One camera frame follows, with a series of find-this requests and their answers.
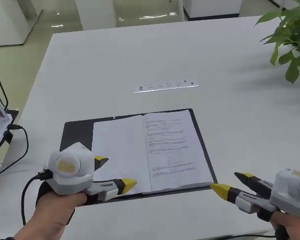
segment hand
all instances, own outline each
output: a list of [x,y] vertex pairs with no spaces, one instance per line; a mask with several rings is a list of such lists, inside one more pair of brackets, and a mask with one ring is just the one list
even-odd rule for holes
[[30,221],[14,236],[16,240],[59,240],[75,207],[87,201],[84,193],[59,196],[50,192],[40,198]]
[[300,240],[300,218],[277,211],[272,215],[270,222],[274,229],[277,229],[278,225],[285,226],[290,240]]

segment electrical socket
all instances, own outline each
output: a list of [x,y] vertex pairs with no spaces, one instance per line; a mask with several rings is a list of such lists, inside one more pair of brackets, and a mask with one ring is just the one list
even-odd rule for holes
[[173,89],[185,89],[185,88],[194,88],[199,87],[199,84],[195,81],[169,81],[169,82],[159,82],[159,83],[148,83],[148,84],[138,84],[135,86],[133,93],[149,93],[157,92],[164,90],[173,90]]

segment yellow fingertip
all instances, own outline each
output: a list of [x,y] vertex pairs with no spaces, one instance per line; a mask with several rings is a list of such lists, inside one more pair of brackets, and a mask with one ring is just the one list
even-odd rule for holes
[[137,184],[137,181],[131,178],[122,178],[122,181],[124,183],[122,194],[126,194]]
[[230,190],[230,186],[229,185],[225,185],[225,184],[217,184],[217,183],[212,183],[210,184],[210,188],[223,200],[228,199],[228,192]]
[[241,174],[241,175],[244,175],[246,176],[247,178],[251,178],[251,177],[254,177],[255,175],[252,175],[251,173],[248,173],[248,172],[236,172],[237,174]]
[[95,160],[101,161],[103,159],[108,159],[106,156],[94,156]]

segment table surface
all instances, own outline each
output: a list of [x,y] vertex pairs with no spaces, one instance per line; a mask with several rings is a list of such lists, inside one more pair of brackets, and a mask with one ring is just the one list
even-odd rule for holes
[[[27,156],[0,177],[0,238],[22,227],[21,192],[60,146],[64,123],[192,108],[219,183],[246,189],[233,172],[273,181],[300,170],[300,78],[273,67],[259,40],[276,21],[258,17],[112,28],[53,35],[19,124]],[[197,81],[200,87],[133,94],[139,83]],[[25,150],[16,132],[4,161]],[[26,194],[26,218],[40,182]],[[81,207],[63,239],[196,240],[259,232],[270,225],[212,190]]]

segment paper sheet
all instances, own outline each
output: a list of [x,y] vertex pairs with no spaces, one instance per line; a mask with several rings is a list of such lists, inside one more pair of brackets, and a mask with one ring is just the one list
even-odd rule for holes
[[190,112],[143,117],[151,191],[213,182]]
[[131,178],[137,181],[128,194],[150,192],[143,117],[95,122],[92,152],[109,160],[94,173],[94,181]]

